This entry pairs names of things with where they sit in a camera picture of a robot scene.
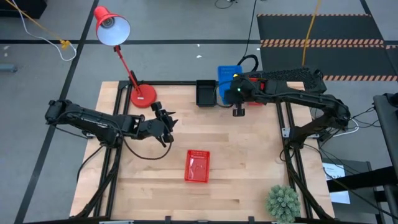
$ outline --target green succulent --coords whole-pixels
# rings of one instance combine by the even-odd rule
[[[279,224],[293,223],[300,216],[299,196],[289,186],[273,186],[266,198],[266,208]]]

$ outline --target lamp shade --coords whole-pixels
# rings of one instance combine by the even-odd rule
[[[110,13],[107,8],[98,6],[94,10],[97,20],[95,32],[98,40],[109,46],[122,44],[130,35],[129,22],[120,15]]]

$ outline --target white paper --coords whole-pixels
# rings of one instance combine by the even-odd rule
[[[324,162],[323,168],[325,168],[325,172],[333,178],[345,177],[343,165],[334,165]],[[330,177],[326,174],[325,177],[326,180],[330,180]],[[330,193],[330,199],[332,202],[350,204],[348,191]]]

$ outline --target white cable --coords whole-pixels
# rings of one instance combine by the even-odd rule
[[[14,0],[11,0],[11,1],[12,1],[12,3],[14,3],[15,6],[18,7],[17,3],[15,3]],[[76,57],[76,54],[77,54],[77,53],[76,53],[76,49],[73,47],[73,45],[72,45],[71,43],[69,43],[69,45],[72,47],[73,51],[75,52],[75,55],[74,55],[72,58],[70,58],[70,59],[64,59],[64,57],[62,57],[61,50],[58,48],[58,46],[56,46],[55,44],[51,43],[51,42],[50,42],[49,40],[47,40],[46,38],[38,37],[38,36],[35,36],[35,35],[31,34],[31,33],[26,29],[26,25],[25,25],[25,21],[24,21],[24,16],[22,15],[22,13],[21,13],[20,11],[18,11],[18,12],[19,12],[19,15],[21,16],[22,23],[23,23],[23,25],[24,25],[24,29],[25,29],[25,31],[26,31],[27,34],[31,35],[32,37],[35,37],[35,38],[38,38],[38,39],[42,39],[42,40],[48,42],[49,44],[51,44],[52,46],[54,46],[54,47],[58,50],[58,53],[60,54],[61,59],[62,59],[63,61],[69,62],[69,61],[73,60],[73,59]]]
[[[359,130],[359,125],[358,125],[358,123],[357,123],[354,119],[352,119],[352,121],[354,121],[354,123],[356,124],[356,127],[355,127],[355,130],[354,130],[354,131],[349,131],[349,132],[347,132],[347,133],[336,134],[336,135],[334,135],[333,137],[338,137],[338,136],[342,136],[342,135],[345,135],[345,134],[352,134],[352,133],[357,132],[357,131]]]

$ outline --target black bin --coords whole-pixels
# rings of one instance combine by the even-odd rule
[[[216,80],[197,80],[197,105],[212,107],[216,105]]]

